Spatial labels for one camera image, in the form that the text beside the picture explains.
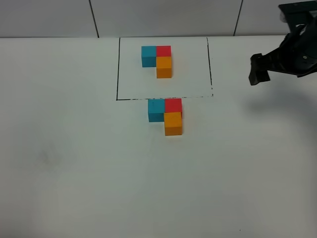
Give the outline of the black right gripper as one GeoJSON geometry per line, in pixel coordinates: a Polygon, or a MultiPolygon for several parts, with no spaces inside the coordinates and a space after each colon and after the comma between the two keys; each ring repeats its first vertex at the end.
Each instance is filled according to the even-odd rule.
{"type": "Polygon", "coordinates": [[[251,58],[249,82],[255,86],[270,81],[268,72],[275,71],[303,77],[317,71],[317,11],[315,1],[280,4],[278,6],[290,32],[280,46],[262,56],[251,58]]]}

